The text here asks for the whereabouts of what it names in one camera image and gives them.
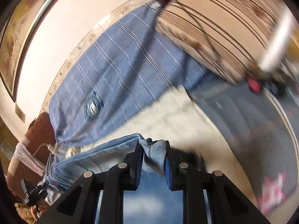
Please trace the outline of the white tube object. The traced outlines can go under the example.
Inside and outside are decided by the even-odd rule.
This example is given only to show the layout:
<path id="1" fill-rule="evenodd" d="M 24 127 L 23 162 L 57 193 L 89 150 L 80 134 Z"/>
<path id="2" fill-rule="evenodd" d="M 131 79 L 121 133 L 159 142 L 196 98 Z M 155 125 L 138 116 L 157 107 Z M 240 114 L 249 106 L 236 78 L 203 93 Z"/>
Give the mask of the white tube object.
<path id="1" fill-rule="evenodd" d="M 271 73 L 279 67 L 291 39 L 294 24 L 295 18 L 292 12 L 288 6 L 284 5 L 268 47 L 258 62 L 258 66 L 263 72 Z"/>

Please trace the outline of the cream floral quilt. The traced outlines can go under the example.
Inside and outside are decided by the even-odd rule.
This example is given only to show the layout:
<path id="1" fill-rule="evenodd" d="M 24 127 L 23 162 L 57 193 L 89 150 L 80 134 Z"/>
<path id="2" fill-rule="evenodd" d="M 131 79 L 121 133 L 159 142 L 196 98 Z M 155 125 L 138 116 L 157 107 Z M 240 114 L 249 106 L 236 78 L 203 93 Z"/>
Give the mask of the cream floral quilt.
<path id="1" fill-rule="evenodd" d="M 107 136 L 87 146 L 69 147 L 66 157 L 133 133 L 145 139 L 168 140 L 171 147 L 201 154 L 208 172 L 221 170 L 253 204 L 257 203 L 248 177 L 228 143 L 182 86 L 163 93 Z"/>

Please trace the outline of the blue plaid blanket with emblem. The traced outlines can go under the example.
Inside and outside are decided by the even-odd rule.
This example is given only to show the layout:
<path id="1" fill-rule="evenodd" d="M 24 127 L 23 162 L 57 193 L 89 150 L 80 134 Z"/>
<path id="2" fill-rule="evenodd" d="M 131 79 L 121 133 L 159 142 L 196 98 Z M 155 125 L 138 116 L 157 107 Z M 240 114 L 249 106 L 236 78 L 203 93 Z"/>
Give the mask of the blue plaid blanket with emblem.
<path id="1" fill-rule="evenodd" d="M 85 146 L 116 130 L 170 88 L 191 90 L 213 74 L 155 30 L 156 2 L 133 10 L 83 52 L 53 95 L 57 143 Z"/>

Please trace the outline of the brown wooden headboard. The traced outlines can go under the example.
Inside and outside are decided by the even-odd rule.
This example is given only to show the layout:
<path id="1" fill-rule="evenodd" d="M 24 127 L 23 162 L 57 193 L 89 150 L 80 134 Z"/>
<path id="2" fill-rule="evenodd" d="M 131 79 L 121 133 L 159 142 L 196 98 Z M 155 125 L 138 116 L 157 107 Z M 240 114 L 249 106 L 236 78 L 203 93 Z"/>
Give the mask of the brown wooden headboard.
<path id="1" fill-rule="evenodd" d="M 55 145 L 56 139 L 54 130 L 50 122 L 50 116 L 47 112 L 43 112 L 32 122 L 24 138 L 21 140 L 21 143 L 26 146 L 31 155 L 34 154 L 42 143 L 51 144 L 52 146 Z M 50 152 L 48 149 L 46 147 L 41 147 L 34 157 L 46 166 L 49 155 Z M 33 172 L 19 160 L 11 160 L 8 167 L 6 182 L 9 190 L 21 199 L 25 198 L 20 183 L 23 178 L 34 185 L 43 179 L 43 177 Z"/>

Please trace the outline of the small red object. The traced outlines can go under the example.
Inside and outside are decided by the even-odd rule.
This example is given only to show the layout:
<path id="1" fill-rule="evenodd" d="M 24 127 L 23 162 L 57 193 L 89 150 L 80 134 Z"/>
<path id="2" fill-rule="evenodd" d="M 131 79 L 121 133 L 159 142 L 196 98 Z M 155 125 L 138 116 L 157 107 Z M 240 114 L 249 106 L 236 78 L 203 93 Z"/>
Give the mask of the small red object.
<path id="1" fill-rule="evenodd" d="M 248 83 L 248 87 L 249 87 L 251 92 L 253 92 L 255 94 L 261 93 L 263 87 L 262 87 L 261 83 L 258 80 L 254 79 L 254 78 L 251 78 L 251 77 L 248 77 L 247 78 L 247 83 Z"/>

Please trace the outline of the beige striped pillow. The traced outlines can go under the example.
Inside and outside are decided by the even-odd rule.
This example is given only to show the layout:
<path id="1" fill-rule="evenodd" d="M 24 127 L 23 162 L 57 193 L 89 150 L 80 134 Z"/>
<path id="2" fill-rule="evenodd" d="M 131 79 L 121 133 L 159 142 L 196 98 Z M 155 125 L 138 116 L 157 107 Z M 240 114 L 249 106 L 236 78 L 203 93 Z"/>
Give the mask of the beige striped pillow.
<path id="1" fill-rule="evenodd" d="M 282 6 L 282 0 L 171 0 L 156 31 L 236 83 L 268 48 Z"/>

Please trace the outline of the light blue denim pants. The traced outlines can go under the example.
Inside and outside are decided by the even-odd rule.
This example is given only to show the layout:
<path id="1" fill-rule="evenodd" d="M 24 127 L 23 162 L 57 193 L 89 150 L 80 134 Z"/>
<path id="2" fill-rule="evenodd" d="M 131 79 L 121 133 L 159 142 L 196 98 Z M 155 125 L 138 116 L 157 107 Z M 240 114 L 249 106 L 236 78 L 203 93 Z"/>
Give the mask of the light blue denim pants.
<path id="1" fill-rule="evenodd" d="M 124 192 L 124 223 L 182 223 L 183 193 L 168 188 L 170 170 L 165 140 L 144 139 L 134 133 L 103 143 L 86 152 L 47 165 L 50 190 L 62 193 L 84 172 L 101 173 L 124 161 L 140 143 L 144 149 L 140 184 L 136 191 Z"/>

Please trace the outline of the blue grey bedsheet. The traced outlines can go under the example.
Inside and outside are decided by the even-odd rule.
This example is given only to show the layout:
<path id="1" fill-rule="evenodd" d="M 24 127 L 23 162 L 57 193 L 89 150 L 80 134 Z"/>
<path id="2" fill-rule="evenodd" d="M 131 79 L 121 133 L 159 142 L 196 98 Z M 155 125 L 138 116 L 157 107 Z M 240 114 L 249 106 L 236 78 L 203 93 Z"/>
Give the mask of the blue grey bedsheet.
<path id="1" fill-rule="evenodd" d="M 190 93 L 240 163 L 261 213 L 278 208 L 298 188 L 296 103 L 219 78 L 198 84 Z"/>

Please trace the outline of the pink cloth on headboard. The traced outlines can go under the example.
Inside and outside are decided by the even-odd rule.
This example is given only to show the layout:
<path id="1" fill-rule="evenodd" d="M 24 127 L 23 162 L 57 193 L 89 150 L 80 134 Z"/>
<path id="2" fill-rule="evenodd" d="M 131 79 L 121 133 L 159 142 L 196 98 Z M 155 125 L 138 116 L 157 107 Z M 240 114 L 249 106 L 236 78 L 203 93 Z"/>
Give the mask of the pink cloth on headboard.
<path id="1" fill-rule="evenodd" d="M 13 154 L 12 160 L 19 160 L 33 172 L 43 177 L 45 173 L 46 166 L 41 163 L 38 159 L 33 157 L 27 150 L 26 146 L 19 142 L 16 145 L 15 152 Z"/>

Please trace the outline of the framed wall picture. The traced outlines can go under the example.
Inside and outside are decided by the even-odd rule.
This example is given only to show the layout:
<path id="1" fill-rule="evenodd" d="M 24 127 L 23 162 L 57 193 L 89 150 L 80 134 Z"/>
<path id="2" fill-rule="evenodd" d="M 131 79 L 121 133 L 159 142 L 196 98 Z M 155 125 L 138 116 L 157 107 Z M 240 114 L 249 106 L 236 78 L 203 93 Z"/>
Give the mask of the framed wall picture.
<path id="1" fill-rule="evenodd" d="M 22 65 L 30 43 L 57 0 L 18 0 L 1 18 L 1 81 L 16 101 Z"/>

